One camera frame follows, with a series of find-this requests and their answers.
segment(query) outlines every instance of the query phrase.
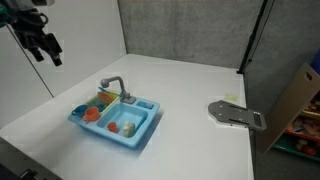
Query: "gray wall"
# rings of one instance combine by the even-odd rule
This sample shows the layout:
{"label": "gray wall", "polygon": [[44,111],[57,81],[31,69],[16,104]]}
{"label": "gray wall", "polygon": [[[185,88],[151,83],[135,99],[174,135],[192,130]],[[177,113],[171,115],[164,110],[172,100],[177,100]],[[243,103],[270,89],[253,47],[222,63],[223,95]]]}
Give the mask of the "gray wall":
{"label": "gray wall", "polygon": [[119,0],[128,53],[238,68],[262,0]]}
{"label": "gray wall", "polygon": [[320,48],[320,1],[276,0],[247,68],[248,107],[267,114],[292,76]]}

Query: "white table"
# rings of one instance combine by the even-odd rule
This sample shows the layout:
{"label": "white table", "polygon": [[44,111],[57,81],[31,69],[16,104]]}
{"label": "white table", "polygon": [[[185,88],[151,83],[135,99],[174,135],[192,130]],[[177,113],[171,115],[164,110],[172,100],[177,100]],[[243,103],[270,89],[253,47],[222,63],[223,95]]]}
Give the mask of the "white table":
{"label": "white table", "polygon": [[[102,78],[116,75],[133,96],[161,105],[138,150],[67,120],[98,92]],[[218,125],[207,113],[226,94],[245,106],[235,69],[126,55],[5,126],[0,136],[67,180],[253,179],[248,129]]]}

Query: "white wall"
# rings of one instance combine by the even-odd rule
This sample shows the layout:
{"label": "white wall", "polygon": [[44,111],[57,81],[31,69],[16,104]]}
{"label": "white wall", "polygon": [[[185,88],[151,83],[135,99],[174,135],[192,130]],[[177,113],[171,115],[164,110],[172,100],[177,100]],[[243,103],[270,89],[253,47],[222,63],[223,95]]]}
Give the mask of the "white wall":
{"label": "white wall", "polygon": [[0,29],[0,128],[51,98],[7,28]]}
{"label": "white wall", "polygon": [[54,96],[126,54],[117,0],[56,0],[39,10],[49,17],[46,29],[63,49],[63,64],[55,67],[46,53],[41,63],[28,56]]}

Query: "blue toy sink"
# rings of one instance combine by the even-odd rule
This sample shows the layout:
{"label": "blue toy sink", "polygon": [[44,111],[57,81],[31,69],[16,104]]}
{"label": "blue toy sink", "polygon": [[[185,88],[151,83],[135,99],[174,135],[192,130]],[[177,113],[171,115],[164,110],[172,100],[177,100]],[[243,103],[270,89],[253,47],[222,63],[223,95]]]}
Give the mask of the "blue toy sink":
{"label": "blue toy sink", "polygon": [[[133,104],[122,103],[120,99],[110,105],[110,107],[101,114],[99,120],[86,123],[80,117],[70,114],[68,119],[81,127],[95,132],[101,136],[119,142],[130,148],[136,148],[142,136],[156,116],[160,105],[156,102],[136,98]],[[135,134],[130,137],[123,136],[123,126],[125,121],[135,124]],[[107,124],[116,122],[119,132],[113,133],[108,130]]]}

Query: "faucet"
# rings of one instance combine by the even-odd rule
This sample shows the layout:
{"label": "faucet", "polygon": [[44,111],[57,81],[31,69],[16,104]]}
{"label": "faucet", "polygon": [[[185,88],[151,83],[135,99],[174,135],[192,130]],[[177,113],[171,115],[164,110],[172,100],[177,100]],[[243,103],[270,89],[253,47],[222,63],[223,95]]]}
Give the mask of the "faucet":
{"label": "faucet", "polygon": [[100,84],[103,88],[107,88],[107,87],[109,87],[110,82],[116,81],[116,80],[119,81],[120,87],[121,87],[120,101],[124,102],[124,103],[128,103],[128,104],[133,104],[136,101],[136,98],[133,96],[130,96],[130,93],[126,92],[126,90],[124,88],[123,80],[120,76],[115,76],[115,77],[108,78],[108,79],[102,79]]}

